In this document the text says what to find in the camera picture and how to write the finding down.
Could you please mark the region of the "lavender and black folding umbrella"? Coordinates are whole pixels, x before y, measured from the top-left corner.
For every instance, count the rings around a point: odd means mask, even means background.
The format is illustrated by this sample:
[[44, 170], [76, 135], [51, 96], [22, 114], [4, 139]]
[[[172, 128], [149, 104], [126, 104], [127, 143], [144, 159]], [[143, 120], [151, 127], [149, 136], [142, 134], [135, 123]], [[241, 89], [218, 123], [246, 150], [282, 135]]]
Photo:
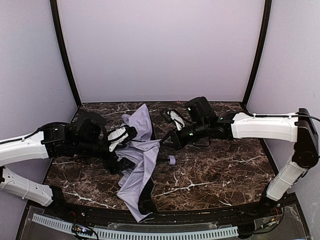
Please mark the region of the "lavender and black folding umbrella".
[[134, 127], [137, 136], [128, 143], [126, 148], [116, 151], [120, 158], [134, 163], [133, 167], [123, 170], [123, 177], [119, 180], [120, 198], [137, 223], [155, 218], [158, 209], [152, 200], [155, 184], [152, 174], [155, 170], [160, 150], [160, 140], [152, 140], [153, 125], [146, 104], [140, 106], [133, 114], [124, 114], [122, 120], [130, 127]]

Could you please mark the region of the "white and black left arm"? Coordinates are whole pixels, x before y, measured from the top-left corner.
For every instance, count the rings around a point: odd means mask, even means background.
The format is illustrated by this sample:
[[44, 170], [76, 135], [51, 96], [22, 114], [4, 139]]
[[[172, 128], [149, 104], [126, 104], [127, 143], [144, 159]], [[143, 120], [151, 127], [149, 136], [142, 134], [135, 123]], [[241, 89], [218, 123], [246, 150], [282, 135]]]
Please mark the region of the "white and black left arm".
[[83, 112], [76, 121], [51, 122], [35, 132], [0, 143], [0, 190], [31, 200], [44, 207], [63, 205], [59, 187], [40, 184], [17, 175], [7, 166], [35, 159], [54, 159], [75, 155], [101, 158], [118, 166], [115, 149], [129, 136], [124, 125], [107, 131], [107, 121], [95, 112]]

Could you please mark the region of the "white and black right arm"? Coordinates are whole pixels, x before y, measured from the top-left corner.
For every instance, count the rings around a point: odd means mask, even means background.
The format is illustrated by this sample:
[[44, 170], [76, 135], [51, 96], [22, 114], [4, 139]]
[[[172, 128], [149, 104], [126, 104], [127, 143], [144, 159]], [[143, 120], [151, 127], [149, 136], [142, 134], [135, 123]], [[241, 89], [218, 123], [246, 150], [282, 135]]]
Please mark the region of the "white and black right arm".
[[320, 160], [319, 136], [313, 123], [316, 118], [307, 109], [283, 114], [256, 114], [232, 111], [217, 115], [206, 97], [196, 97], [184, 105], [190, 120], [177, 110], [163, 108], [161, 116], [175, 124], [160, 145], [181, 150], [187, 145], [208, 140], [263, 139], [293, 143], [292, 156], [268, 184], [263, 200], [276, 203], [309, 169]]

